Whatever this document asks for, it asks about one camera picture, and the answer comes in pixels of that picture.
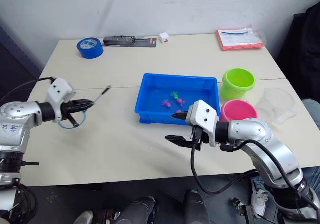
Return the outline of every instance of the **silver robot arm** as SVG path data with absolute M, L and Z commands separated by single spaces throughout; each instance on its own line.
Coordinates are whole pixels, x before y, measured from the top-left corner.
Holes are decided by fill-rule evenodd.
M 257 118 L 233 120 L 230 123 L 219 121 L 217 112 L 202 100 L 191 105 L 188 112 L 173 114 L 173 117 L 185 119 L 193 126 L 193 135 L 196 134 L 195 127 L 201 127 L 205 135 L 202 134 L 200 142 L 197 143 L 198 150 L 203 141 L 213 147 L 220 143 L 223 151 L 232 152 L 238 149 L 245 151 L 263 178 L 266 188 L 273 194 L 286 223 L 290 223 L 288 220 L 301 223 L 299 220 L 317 219 L 317 211 L 314 207 L 298 197 L 289 187 L 276 164 L 265 151 L 252 142 L 242 145 L 246 140 L 253 140 L 266 147 L 280 163 L 291 184 L 319 208 L 320 201 L 304 179 L 295 155 L 288 146 L 274 136 L 267 122 Z M 192 142 L 181 136 L 168 135 L 166 138 L 179 146 L 192 147 Z
M 78 124 L 71 113 L 87 110 L 94 102 L 71 101 L 74 95 L 73 88 L 57 78 L 47 90 L 46 102 L 10 102 L 0 107 L 0 224 L 7 223 L 5 219 L 12 223 L 28 222 L 30 215 L 24 215 L 22 205 L 28 191 L 21 184 L 20 170 L 21 166 L 39 164 L 23 160 L 30 131 L 43 122 L 65 119 L 76 127 Z

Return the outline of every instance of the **sneaker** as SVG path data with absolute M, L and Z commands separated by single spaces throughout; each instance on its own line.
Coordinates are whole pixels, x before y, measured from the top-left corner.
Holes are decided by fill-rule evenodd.
M 260 218 L 259 215 L 263 216 L 265 214 L 266 201 L 268 201 L 269 192 L 266 192 L 261 188 L 257 190 L 255 186 L 255 182 L 252 181 L 251 183 L 252 183 L 251 205 L 253 207 L 254 215 L 257 218 Z
M 87 210 L 81 213 L 81 215 L 75 220 L 73 224 L 91 224 L 93 218 L 94 218 L 93 211 Z

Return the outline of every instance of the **blue tape roll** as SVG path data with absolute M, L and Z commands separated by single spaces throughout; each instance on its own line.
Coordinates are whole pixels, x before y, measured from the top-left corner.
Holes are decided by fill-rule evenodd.
M 102 44 L 97 38 L 85 38 L 76 47 L 83 58 L 97 58 L 104 52 Z

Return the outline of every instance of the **blue bin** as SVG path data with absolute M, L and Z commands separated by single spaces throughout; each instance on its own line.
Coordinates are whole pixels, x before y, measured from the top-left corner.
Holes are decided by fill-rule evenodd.
M 182 107 L 171 96 L 174 91 L 186 101 Z M 141 123 L 187 125 L 185 120 L 171 115 L 179 109 L 188 111 L 189 106 L 199 99 L 208 103 L 221 117 L 216 78 L 146 73 L 142 79 L 135 112 L 140 114 Z M 171 103 L 171 108 L 162 105 L 164 100 Z

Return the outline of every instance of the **clear plastic container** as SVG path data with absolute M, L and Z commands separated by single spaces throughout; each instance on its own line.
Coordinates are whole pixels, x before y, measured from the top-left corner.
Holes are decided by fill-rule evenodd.
M 294 98 L 280 88 L 266 88 L 263 97 L 255 106 L 260 119 L 269 123 L 283 124 L 297 115 Z

